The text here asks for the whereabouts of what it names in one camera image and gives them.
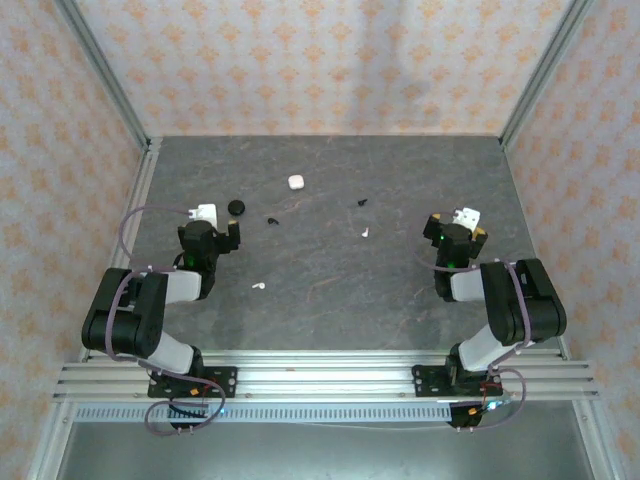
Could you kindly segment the grey metal panel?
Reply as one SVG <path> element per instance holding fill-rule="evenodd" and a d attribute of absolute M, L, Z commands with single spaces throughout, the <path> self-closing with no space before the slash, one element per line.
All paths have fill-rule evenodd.
<path fill-rule="evenodd" d="M 58 480 L 594 480 L 573 422 L 521 418 L 475 434 L 218 424 L 157 438 L 135 424 L 79 424 Z"/>

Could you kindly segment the aluminium side rail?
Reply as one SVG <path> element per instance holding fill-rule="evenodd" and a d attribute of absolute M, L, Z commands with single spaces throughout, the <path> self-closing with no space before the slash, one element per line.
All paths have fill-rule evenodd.
<path fill-rule="evenodd" d="M 122 214 L 119 222 L 122 221 L 124 216 L 129 211 L 146 204 L 148 191 L 151 185 L 152 176 L 156 167 L 156 163 L 157 163 L 157 159 L 161 149 L 163 138 L 164 137 L 151 138 L 148 148 L 146 149 L 144 154 L 141 156 L 139 165 L 138 165 L 137 175 L 132 185 L 129 199 L 125 204 L 125 207 L 123 210 L 124 213 Z M 127 255 L 122 252 L 122 249 L 119 246 L 120 234 L 118 233 L 119 232 L 118 225 L 116 226 L 115 246 L 107 267 L 126 268 L 129 265 L 129 257 L 127 257 Z M 128 233 L 125 233 L 125 245 L 129 249 L 133 248 L 132 246 L 134 245 L 138 228 L 139 228 L 138 225 L 139 225 L 139 220 L 135 220 L 133 223 L 131 223 L 128 227 L 125 228 L 126 232 L 128 232 Z M 78 360 L 81 363 L 86 363 L 89 357 L 90 357 L 90 350 L 83 347 L 78 357 Z"/>

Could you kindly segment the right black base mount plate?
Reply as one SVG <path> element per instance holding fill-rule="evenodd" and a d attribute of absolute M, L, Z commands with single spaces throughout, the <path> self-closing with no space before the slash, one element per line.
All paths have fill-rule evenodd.
<path fill-rule="evenodd" d="M 411 373 L 417 397 L 494 397 L 504 393 L 500 384 L 490 384 L 485 372 L 468 372 L 457 367 L 414 365 Z"/>

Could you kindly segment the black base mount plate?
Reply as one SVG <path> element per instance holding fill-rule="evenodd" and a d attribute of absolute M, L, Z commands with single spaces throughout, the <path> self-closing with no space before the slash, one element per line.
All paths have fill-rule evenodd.
<path fill-rule="evenodd" d="M 417 397 L 494 397 L 504 393 L 500 384 L 490 384 L 485 372 L 468 372 L 457 367 L 414 365 L 411 373 Z"/>
<path fill-rule="evenodd" d="M 238 368 L 229 366 L 205 366 L 194 378 L 203 378 L 219 385 L 227 398 L 236 395 Z M 185 381 L 166 374 L 152 372 L 147 390 L 150 398 L 158 399 L 197 399 L 219 398 L 217 389 L 195 381 Z"/>

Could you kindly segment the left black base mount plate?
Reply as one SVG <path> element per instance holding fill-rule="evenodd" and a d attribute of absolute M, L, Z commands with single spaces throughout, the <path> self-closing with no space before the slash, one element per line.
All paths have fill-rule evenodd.
<path fill-rule="evenodd" d="M 205 366 L 194 378 L 203 378 L 219 385 L 227 398 L 236 395 L 238 368 L 229 366 Z M 166 374 L 152 372 L 147 390 L 150 398 L 158 399 L 197 399 L 219 398 L 217 389 L 195 381 L 185 381 Z"/>

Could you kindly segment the long aluminium base rail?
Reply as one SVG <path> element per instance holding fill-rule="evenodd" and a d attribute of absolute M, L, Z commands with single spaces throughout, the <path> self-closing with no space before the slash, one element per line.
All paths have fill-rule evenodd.
<path fill-rule="evenodd" d="M 237 402 L 385 402 L 415 401 L 411 369 L 421 364 L 440 366 L 443 350 L 361 351 L 210 351 L 207 366 L 235 366 Z M 601 390 L 587 361 L 570 360 L 558 349 L 533 348 L 502 366 L 506 390 L 532 401 L 598 399 Z M 56 400 L 146 400 L 149 378 L 132 364 L 114 362 L 93 352 L 78 363 L 62 367 L 53 390 Z"/>

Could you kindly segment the short aluminium frame post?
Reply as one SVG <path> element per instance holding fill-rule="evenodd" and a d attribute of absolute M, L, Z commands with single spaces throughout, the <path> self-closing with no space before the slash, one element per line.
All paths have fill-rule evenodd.
<path fill-rule="evenodd" d="M 69 442 L 77 405 L 55 402 L 46 418 L 27 480 L 56 480 Z"/>
<path fill-rule="evenodd" d="M 594 480 L 626 480 L 601 402 L 574 400 L 572 406 Z"/>

